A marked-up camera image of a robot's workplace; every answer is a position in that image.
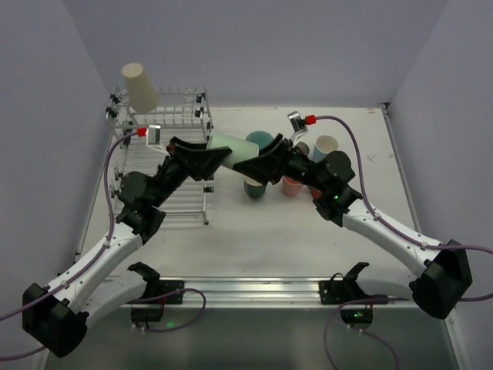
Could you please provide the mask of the sage green mug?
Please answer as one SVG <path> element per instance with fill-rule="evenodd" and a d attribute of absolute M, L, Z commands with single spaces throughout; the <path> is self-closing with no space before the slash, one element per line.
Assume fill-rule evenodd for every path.
<path fill-rule="evenodd" d="M 266 131 L 253 131 L 246 136 L 246 141 L 258 145 L 259 150 L 268 146 L 273 140 L 273 136 Z"/>

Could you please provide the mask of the pink tumbler cup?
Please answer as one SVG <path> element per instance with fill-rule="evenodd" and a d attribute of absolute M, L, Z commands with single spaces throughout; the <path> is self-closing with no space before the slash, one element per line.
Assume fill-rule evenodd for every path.
<path fill-rule="evenodd" d="M 288 197 L 296 197 L 302 188 L 302 183 L 290 179 L 289 177 L 283 177 L 283 193 Z"/>

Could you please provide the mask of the dark green mug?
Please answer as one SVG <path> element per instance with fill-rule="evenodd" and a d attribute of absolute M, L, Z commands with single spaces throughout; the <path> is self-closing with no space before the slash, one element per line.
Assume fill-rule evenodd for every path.
<path fill-rule="evenodd" d="M 265 194 L 267 186 L 249 177 L 244 177 L 243 188 L 249 198 L 256 200 L 260 199 Z"/>

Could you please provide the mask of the light green tumbler cup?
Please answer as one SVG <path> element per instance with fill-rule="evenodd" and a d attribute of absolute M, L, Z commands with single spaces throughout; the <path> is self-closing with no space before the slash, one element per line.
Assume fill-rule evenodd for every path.
<path fill-rule="evenodd" d="M 221 133 L 213 133 L 206 147 L 208 149 L 223 147 L 231 149 L 231 154 L 222 163 L 222 166 L 229 170 L 232 170 L 236 163 L 257 157 L 260 151 L 256 143 Z"/>

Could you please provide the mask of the light blue patterned cup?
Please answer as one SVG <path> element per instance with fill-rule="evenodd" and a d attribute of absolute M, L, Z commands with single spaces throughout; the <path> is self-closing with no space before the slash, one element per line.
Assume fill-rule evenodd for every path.
<path fill-rule="evenodd" d="M 314 144 L 312 160 L 320 162 L 328 153 L 337 150 L 338 147 L 339 143 L 333 136 L 319 136 Z"/>

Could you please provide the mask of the beige tumbler cup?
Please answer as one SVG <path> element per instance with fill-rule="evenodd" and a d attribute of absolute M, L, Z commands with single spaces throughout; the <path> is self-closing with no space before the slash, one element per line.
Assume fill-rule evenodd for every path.
<path fill-rule="evenodd" d="M 148 113 L 158 106 L 158 94 L 142 64 L 126 64 L 122 68 L 122 77 L 130 106 L 137 113 Z"/>

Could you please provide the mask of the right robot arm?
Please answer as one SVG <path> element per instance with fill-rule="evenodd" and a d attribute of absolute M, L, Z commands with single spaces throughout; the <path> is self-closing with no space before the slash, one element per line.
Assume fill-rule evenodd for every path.
<path fill-rule="evenodd" d="M 397 258 L 413 274 L 412 300 L 424 312 L 445 319 L 472 284 L 468 256 L 456 240 L 444 243 L 420 236 L 383 214 L 353 189 L 355 176 L 347 154 L 332 151 L 314 162 L 290 140 L 277 136 L 268 146 L 241 141 L 233 150 L 232 170 L 261 184 L 288 177 L 320 191 L 314 201 L 319 215 L 351 230 Z"/>

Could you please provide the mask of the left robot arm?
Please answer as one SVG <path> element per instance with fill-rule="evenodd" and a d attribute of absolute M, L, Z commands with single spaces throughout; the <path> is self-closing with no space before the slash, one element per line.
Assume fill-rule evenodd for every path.
<path fill-rule="evenodd" d="M 86 336 L 92 311 L 87 301 L 109 273 L 147 243 L 166 214 L 159 207 L 189 177 L 209 179 L 232 153 L 173 137 L 168 156 L 153 176 L 132 171 L 121 180 L 123 209 L 110 217 L 106 235 L 78 262 L 47 285 L 30 285 L 22 295 L 22 328 L 59 358 Z"/>

